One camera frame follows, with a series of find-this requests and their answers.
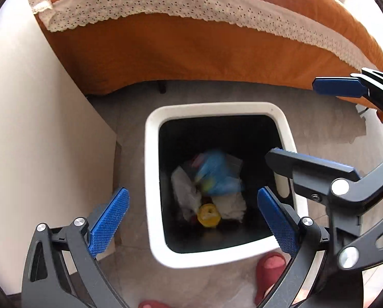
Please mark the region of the orange bed cover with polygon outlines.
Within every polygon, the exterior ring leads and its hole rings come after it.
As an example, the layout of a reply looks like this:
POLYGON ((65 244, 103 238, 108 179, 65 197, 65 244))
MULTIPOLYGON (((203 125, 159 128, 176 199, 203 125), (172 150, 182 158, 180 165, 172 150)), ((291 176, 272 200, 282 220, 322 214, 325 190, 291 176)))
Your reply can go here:
MULTIPOLYGON (((339 32, 383 72, 383 50, 338 0, 263 1, 339 32)), ((142 13, 51 32, 34 15, 86 95, 106 95, 158 80, 243 81, 310 89, 318 76, 360 71, 325 49, 225 22, 142 13)))

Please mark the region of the blue plastic bag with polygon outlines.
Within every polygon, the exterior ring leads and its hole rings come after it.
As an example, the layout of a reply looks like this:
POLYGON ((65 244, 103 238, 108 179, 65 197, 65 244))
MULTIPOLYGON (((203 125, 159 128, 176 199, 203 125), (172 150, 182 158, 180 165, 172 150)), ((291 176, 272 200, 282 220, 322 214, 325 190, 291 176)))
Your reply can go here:
POLYGON ((212 150, 199 154, 192 163, 194 181, 203 195, 222 196, 241 192, 242 160, 212 150))

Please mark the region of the white bedside cabinet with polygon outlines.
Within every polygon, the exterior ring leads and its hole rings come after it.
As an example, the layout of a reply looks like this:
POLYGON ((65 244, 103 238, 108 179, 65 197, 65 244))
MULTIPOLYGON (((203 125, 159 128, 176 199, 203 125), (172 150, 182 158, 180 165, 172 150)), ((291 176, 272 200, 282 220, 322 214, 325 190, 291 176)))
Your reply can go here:
POLYGON ((28 0, 0 9, 0 287, 21 291, 36 226, 70 224, 112 194, 115 132, 46 40, 28 0))

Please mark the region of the red slipper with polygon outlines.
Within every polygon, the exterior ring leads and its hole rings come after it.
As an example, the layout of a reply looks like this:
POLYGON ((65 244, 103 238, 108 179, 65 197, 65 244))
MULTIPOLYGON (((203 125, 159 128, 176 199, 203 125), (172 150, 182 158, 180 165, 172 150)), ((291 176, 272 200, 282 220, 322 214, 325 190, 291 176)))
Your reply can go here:
POLYGON ((156 300, 146 300, 139 304, 139 308, 171 308, 167 304, 156 300))
POLYGON ((279 252, 269 252, 260 258, 256 266, 257 292, 255 305, 260 304, 283 274, 287 262, 279 252))

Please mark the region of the white tissue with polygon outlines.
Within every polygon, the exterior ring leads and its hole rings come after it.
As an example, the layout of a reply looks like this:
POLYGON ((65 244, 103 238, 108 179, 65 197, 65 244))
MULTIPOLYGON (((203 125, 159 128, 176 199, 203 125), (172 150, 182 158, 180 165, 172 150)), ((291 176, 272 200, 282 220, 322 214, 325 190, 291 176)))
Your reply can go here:
POLYGON ((173 171, 171 184, 183 218, 185 221, 190 221, 193 216, 197 215, 202 205, 200 192, 180 166, 173 171))

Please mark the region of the orange jelly drink cup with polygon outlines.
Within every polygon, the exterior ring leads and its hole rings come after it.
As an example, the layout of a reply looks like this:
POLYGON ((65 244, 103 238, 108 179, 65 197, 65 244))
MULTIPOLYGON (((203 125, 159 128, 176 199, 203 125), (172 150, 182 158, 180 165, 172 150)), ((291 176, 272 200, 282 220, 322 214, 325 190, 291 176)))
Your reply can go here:
POLYGON ((199 223, 206 228, 215 228, 221 221, 221 214, 214 204, 203 204, 197 217, 199 223))

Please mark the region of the white square trash bin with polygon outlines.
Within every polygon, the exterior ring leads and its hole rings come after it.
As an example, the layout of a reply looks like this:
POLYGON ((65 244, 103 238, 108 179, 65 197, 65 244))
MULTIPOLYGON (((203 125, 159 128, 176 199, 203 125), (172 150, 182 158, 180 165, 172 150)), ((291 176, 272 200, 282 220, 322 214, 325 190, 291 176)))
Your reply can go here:
POLYGON ((150 249, 169 268, 236 262, 278 247, 257 206, 270 188, 299 216, 306 199, 265 162, 296 149, 287 118, 268 102, 185 104, 154 110, 145 124, 145 200, 150 249))

